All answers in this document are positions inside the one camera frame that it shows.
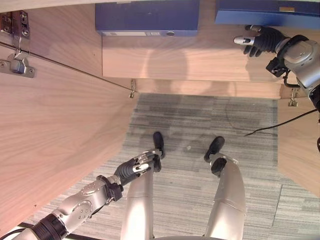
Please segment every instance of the black cable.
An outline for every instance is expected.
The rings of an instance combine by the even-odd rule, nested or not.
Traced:
[[[3,235],[2,237],[0,237],[0,240],[4,240],[5,238],[9,237],[12,234],[21,233],[23,230],[25,230],[25,228],[19,228],[19,229],[13,230],[11,232],[8,232],[6,235]]]
[[[23,228],[27,228],[30,229],[32,228],[34,225],[26,223],[26,222],[22,222],[18,225],[19,227],[23,227]],[[83,236],[83,235],[78,235],[78,234],[74,234],[74,233],[70,233],[66,236],[66,238],[68,239],[74,239],[74,240],[101,240],[98,238],[94,238],[94,237],[90,237],[90,236]]]
[[[296,116],[296,117],[294,117],[294,118],[292,118],[292,119],[290,119],[290,120],[288,120],[288,121],[279,123],[279,124],[274,125],[274,126],[259,128],[259,129],[255,130],[255,131],[253,131],[253,132],[251,132],[251,133],[248,133],[248,134],[246,134],[246,135],[244,135],[244,136],[245,136],[245,137],[246,137],[246,136],[250,136],[250,135],[255,134],[256,132],[259,132],[259,131],[262,131],[262,130],[273,129],[273,128],[279,127],[279,126],[281,126],[281,125],[290,123],[290,122],[292,122],[292,121],[294,121],[294,120],[297,120],[297,119],[299,119],[299,118],[302,118],[303,116],[308,115],[308,114],[311,114],[311,113],[314,113],[314,112],[316,112],[316,111],[318,111],[318,110],[317,110],[317,109],[313,109],[313,110],[308,111],[308,112],[305,112],[305,113],[303,113],[303,114],[301,114],[301,115],[299,115],[299,116]]]
[[[300,86],[298,84],[291,84],[291,83],[288,83],[287,80],[288,80],[288,75],[290,73],[290,70],[286,71],[285,72],[285,76],[283,77],[283,83],[286,87],[288,88],[291,88],[291,89],[299,89]]]

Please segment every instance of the wooden panel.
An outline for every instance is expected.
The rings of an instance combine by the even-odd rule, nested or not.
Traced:
[[[102,40],[95,28],[94,4],[31,9],[27,13],[32,53],[102,75]],[[7,36],[0,41],[11,44]]]
[[[0,73],[0,236],[121,149],[138,97],[36,57],[29,63],[35,78]]]
[[[314,109],[306,97],[298,102],[298,107],[288,107],[287,99],[278,101],[279,123]],[[320,197],[318,119],[319,113],[315,112],[278,128],[278,170]]]
[[[306,2],[319,2],[319,0],[301,0]],[[0,1],[0,12],[8,12],[20,9],[37,9],[53,6],[91,4],[91,3],[109,3],[115,0],[2,0]],[[117,2],[128,2],[128,0],[117,0]]]
[[[273,82],[137,79],[140,93],[279,99],[280,84]]]
[[[274,55],[259,58],[243,54],[235,36],[252,35],[242,25],[214,24],[215,1],[201,0],[199,32],[196,37],[102,38],[103,75],[121,78],[276,82],[265,69]],[[279,28],[284,34],[304,34],[319,41],[320,32]],[[293,74],[289,82],[295,82]]]

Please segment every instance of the floor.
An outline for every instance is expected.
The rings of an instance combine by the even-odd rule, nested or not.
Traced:
[[[298,240],[320,236],[320,200],[277,172],[277,129],[244,137],[277,122],[277,101],[141,94],[122,151],[53,200],[28,223],[43,218],[97,175],[153,147],[161,131],[166,157],[154,176],[154,235],[204,234],[218,179],[203,156],[215,136],[225,138],[222,152],[238,159],[246,193],[244,240]],[[128,186],[124,188],[126,196]],[[104,207],[74,233],[119,240],[126,198]]]

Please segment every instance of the metal bracket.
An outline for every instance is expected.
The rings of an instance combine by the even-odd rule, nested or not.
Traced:
[[[131,93],[129,95],[129,98],[133,99],[135,97],[136,92],[136,80],[131,79]]]
[[[16,52],[7,60],[0,59],[0,73],[34,78],[36,70],[29,66],[30,28],[28,14],[25,11],[0,13],[0,32],[12,35],[12,45]]]
[[[292,88],[292,94],[291,94],[291,98],[290,101],[288,102],[288,106],[289,107],[298,107],[298,102],[296,101],[296,97],[299,95],[299,89],[300,88]]]

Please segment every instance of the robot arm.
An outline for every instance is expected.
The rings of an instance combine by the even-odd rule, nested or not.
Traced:
[[[251,25],[246,30],[258,32],[259,36],[237,36],[234,43],[246,45],[244,53],[250,57],[258,57],[262,52],[276,53],[266,69],[276,77],[293,72],[298,86],[320,112],[320,45],[302,35],[284,36],[271,27]]]
[[[122,197],[123,186],[153,169],[161,169],[163,149],[154,148],[122,163],[110,177],[98,176],[32,228],[14,240],[62,240],[111,201]]]

